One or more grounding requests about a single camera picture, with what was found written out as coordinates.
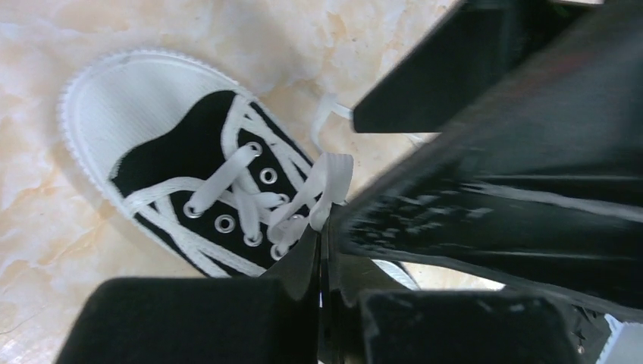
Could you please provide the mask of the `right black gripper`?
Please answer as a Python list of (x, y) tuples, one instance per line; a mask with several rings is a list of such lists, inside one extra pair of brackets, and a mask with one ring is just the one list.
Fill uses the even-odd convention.
[(333, 216), (344, 253), (641, 321), (640, 1), (458, 1), (353, 129), (434, 139)]

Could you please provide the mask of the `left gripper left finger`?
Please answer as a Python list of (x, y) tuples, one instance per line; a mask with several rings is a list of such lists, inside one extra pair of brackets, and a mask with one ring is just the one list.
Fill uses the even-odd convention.
[(270, 363), (317, 363), (321, 247), (307, 227), (264, 275), (276, 289), (270, 305)]

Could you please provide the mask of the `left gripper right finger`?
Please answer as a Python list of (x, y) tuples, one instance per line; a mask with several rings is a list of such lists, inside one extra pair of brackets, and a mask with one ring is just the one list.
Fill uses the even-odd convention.
[(400, 262), (343, 254), (330, 223), (321, 231), (321, 362), (364, 363), (359, 295), (364, 290), (408, 290)]

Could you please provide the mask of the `black white canvas sneaker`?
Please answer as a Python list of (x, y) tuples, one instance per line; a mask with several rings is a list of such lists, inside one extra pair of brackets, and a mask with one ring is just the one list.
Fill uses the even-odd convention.
[(141, 231), (213, 278), (258, 277), (277, 261), (264, 238), (244, 240), (228, 187), (195, 218), (190, 197), (240, 147), (261, 146), (239, 181), (246, 192), (294, 197), (317, 159), (247, 89), (167, 49), (95, 60), (58, 101), (67, 150), (101, 194)]

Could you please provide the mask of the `white shoelace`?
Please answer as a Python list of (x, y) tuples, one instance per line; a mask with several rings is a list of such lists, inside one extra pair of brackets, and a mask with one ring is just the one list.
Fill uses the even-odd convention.
[(246, 192), (240, 180), (251, 162), (264, 149), (247, 143), (235, 151), (190, 197), (184, 211), (195, 218), (212, 207), (228, 187), (233, 188), (244, 240), (251, 246), (264, 238), (271, 243), (275, 260), (285, 256), (307, 227), (322, 229), (334, 204), (345, 202), (353, 177), (353, 157), (323, 150), (318, 139), (331, 114), (351, 119), (352, 109), (341, 105), (333, 94), (321, 98), (311, 126), (311, 140), (320, 156), (294, 197), (278, 193)]

